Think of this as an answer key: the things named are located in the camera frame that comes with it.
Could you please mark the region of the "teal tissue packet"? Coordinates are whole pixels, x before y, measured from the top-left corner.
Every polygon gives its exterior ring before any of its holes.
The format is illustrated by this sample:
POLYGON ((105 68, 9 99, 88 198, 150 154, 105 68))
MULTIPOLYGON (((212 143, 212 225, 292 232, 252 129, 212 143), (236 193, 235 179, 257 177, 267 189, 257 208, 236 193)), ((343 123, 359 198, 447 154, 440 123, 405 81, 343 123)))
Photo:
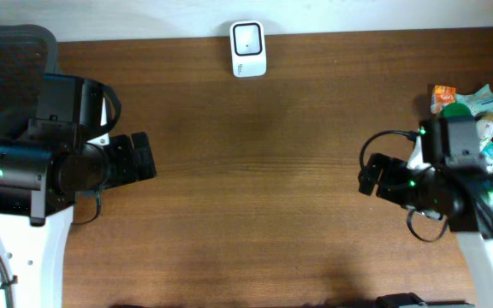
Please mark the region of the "teal tissue packet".
POLYGON ((481 151, 484 158, 484 169, 488 174, 493 173, 493 142, 490 141, 481 151))

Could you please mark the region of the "green lidded jar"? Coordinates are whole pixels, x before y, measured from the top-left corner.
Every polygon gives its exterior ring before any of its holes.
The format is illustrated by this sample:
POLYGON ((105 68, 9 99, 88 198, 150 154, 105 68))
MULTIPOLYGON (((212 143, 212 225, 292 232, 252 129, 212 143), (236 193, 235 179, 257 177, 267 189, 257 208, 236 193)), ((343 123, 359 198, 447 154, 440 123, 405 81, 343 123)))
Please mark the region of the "green lidded jar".
POLYGON ((451 103, 447 104, 443 109, 438 113, 439 117, 449 118, 449 117, 457 117, 457 116, 472 116, 472 112, 470 109, 461 103, 451 103))

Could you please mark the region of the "white tube with tan cap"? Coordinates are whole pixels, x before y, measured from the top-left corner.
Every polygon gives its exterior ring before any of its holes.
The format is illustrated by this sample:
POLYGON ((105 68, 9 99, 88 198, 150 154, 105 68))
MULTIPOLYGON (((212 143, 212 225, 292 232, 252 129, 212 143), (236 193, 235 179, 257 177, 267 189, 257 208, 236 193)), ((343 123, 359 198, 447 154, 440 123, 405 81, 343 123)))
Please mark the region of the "white tube with tan cap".
POLYGON ((483 115, 476 123, 479 150, 483 150, 493 139, 493 113, 483 115))

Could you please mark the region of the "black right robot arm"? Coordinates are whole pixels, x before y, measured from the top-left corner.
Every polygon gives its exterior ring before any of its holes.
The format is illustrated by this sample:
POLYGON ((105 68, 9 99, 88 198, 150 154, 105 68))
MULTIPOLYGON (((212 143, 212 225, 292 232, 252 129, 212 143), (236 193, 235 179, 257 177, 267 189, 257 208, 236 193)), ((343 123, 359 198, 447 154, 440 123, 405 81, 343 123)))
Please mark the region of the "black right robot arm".
POLYGON ((486 172, 471 116, 422 121, 402 136, 419 144, 422 164, 373 153, 359 156, 359 192, 443 222, 456 235, 481 307, 493 307, 493 174, 486 172))

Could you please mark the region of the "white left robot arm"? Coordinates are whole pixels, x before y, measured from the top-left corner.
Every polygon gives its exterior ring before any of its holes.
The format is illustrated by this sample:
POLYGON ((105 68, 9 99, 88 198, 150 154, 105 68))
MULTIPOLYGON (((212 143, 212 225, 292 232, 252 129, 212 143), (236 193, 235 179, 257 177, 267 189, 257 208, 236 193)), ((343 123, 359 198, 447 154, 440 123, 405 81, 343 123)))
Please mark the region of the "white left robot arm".
POLYGON ((121 112, 110 86, 46 74, 34 112, 0 137, 0 307, 61 306, 78 196, 155 177, 147 135, 112 134, 121 112))

